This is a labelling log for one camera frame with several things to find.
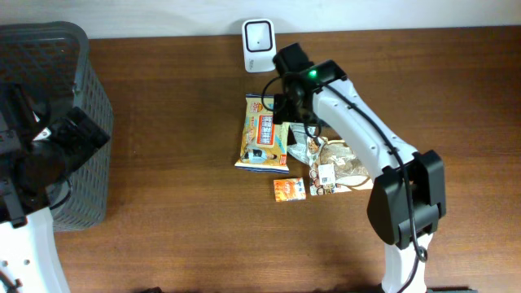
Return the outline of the silver foil snack packet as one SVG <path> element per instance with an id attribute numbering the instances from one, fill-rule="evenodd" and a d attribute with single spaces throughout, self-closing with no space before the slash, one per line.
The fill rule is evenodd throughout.
<path id="1" fill-rule="evenodd" d="M 317 158 L 322 140 L 315 138 L 316 127 L 290 123 L 294 142 L 287 146 L 287 153 L 303 164 L 311 165 Z"/>

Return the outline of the beige PanTree snack pouch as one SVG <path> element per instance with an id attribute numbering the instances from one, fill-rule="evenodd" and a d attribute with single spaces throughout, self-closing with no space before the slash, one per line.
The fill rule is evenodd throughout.
<path id="1" fill-rule="evenodd" d="M 307 139 L 312 196 L 371 190 L 367 169 L 344 140 Z"/>

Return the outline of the small orange snack packet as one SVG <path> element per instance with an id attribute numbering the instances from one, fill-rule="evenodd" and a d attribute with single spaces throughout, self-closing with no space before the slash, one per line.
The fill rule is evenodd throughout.
<path id="1" fill-rule="evenodd" d="M 274 196 L 277 202 L 306 199 L 304 180 L 302 178 L 274 180 Z"/>

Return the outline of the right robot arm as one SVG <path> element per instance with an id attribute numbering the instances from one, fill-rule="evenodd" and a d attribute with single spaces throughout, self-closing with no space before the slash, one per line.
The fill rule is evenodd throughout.
<path id="1" fill-rule="evenodd" d="M 274 121 L 331 127 L 352 148 L 373 182 L 366 209 L 384 243 L 381 292 L 425 292 L 427 248 L 446 214 L 444 163 L 393 133 L 333 60 L 315 64 L 299 44 L 273 58 L 282 93 Z"/>

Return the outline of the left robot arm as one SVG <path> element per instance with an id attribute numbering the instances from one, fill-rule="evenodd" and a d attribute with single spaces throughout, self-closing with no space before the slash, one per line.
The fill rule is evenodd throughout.
<path id="1" fill-rule="evenodd" d="M 49 189 L 110 139 L 79 107 L 53 114 L 53 104 L 33 103 L 21 85 L 1 85 L 1 290 L 67 292 L 55 246 Z"/>

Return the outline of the white barcode scanner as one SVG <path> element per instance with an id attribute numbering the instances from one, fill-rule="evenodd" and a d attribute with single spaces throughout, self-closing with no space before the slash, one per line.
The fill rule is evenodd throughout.
<path id="1" fill-rule="evenodd" d="M 268 19 L 245 20 L 242 24 L 244 67 L 249 73 L 271 72 L 276 55 L 274 24 Z"/>

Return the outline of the grey plastic mesh basket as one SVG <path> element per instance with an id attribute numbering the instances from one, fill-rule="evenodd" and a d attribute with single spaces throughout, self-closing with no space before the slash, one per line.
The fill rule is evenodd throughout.
<path id="1" fill-rule="evenodd" d="M 2 222 L 42 209 L 57 232 L 103 221 L 114 115 L 89 52 L 70 22 L 2 26 Z"/>

